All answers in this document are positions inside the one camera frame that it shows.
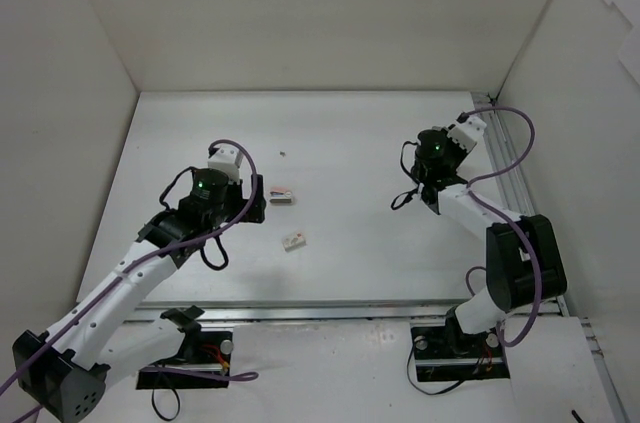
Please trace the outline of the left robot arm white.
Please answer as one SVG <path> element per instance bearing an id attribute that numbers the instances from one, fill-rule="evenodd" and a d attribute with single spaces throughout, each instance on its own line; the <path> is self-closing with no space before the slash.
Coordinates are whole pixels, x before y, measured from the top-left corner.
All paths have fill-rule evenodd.
<path id="1" fill-rule="evenodd" d="M 206 242 L 219 239 L 237 223 L 265 219 L 263 177 L 251 176 L 251 193 L 222 170 L 186 168 L 189 194 L 169 204 L 139 231 L 128 253 L 94 290 L 67 315 L 40 334 L 30 330 L 13 343 L 16 369 L 2 384 L 30 395 L 39 408 L 61 422 L 80 422 L 105 392 L 127 374 L 157 360 L 185 363 L 199 352 L 201 310 L 170 309 L 147 325 L 138 338 L 111 339 L 149 293 L 176 273 Z"/>

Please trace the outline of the black object bottom right corner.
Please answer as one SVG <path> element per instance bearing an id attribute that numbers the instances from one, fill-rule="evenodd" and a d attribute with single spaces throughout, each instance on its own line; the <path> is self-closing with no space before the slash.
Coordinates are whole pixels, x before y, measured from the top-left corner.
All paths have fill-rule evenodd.
<path id="1" fill-rule="evenodd" d="M 571 415 L 577 423 L 586 423 L 586 421 L 580 416 L 580 414 L 575 409 L 571 410 Z"/>

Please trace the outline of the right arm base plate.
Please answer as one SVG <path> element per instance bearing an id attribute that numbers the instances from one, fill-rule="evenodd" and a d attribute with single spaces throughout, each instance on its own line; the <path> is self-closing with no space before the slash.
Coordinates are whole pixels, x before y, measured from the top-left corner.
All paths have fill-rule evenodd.
<path id="1" fill-rule="evenodd" d="M 413 326 L 409 369 L 419 383 L 509 379 L 504 350 L 494 330 L 449 341 L 444 326 Z"/>

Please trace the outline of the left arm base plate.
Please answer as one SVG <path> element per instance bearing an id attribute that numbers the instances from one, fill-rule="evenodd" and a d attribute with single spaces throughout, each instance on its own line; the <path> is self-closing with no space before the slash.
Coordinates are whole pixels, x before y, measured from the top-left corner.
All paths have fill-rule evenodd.
<path id="1" fill-rule="evenodd" d="M 194 373 L 227 376 L 230 373 L 230 351 L 232 350 L 230 331 L 205 331 L 195 343 L 180 349 L 175 356 L 152 363 L 153 367 L 186 370 L 188 374 L 139 372 L 136 376 L 135 389 L 226 389 L 229 386 L 228 382 L 201 378 L 194 376 Z"/>

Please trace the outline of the eraser with pink sleeve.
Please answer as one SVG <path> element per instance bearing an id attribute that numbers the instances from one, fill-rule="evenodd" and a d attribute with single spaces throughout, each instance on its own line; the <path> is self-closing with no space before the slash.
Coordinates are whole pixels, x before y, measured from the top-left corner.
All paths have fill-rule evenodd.
<path id="1" fill-rule="evenodd" d="M 269 202 L 273 205 L 292 205 L 295 202 L 293 191 L 284 187 L 272 187 L 269 190 Z"/>

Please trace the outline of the white eraser red logo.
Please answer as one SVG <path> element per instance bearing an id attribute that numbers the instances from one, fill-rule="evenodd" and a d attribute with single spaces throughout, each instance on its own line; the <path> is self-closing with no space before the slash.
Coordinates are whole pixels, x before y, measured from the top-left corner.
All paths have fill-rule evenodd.
<path id="1" fill-rule="evenodd" d="M 288 234 L 282 238 L 282 246 L 285 252 L 297 250 L 304 247 L 306 244 L 306 237 L 301 231 Z"/>

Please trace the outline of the aluminium rail frame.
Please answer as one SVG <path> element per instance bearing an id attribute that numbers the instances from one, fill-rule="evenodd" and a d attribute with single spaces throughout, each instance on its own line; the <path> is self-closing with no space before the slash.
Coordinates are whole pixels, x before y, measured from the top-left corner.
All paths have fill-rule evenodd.
<path id="1" fill-rule="evenodd" d="M 170 92 L 139 97 L 79 290 L 147 253 L 138 232 L 214 166 L 266 188 L 262 223 L 131 303 L 112 344 L 172 307 L 232 333 L 250 382 L 182 391 L 182 422 L 628 422 L 557 297 L 550 221 L 492 177 L 494 109 L 466 92 Z"/>

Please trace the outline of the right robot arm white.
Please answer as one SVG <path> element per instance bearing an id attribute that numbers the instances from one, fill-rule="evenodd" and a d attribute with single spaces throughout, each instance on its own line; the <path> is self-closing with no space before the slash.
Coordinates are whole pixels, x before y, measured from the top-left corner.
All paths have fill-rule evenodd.
<path id="1" fill-rule="evenodd" d="M 442 331 L 445 348 L 464 355 L 479 333 L 497 330 L 502 346 L 520 344 L 531 331 L 541 303 L 563 295 L 567 278 L 551 221 L 498 208 L 474 193 L 458 168 L 470 150 L 451 138 L 452 128 L 417 136 L 411 176 L 421 201 L 476 236 L 485 247 L 485 286 L 449 312 Z"/>

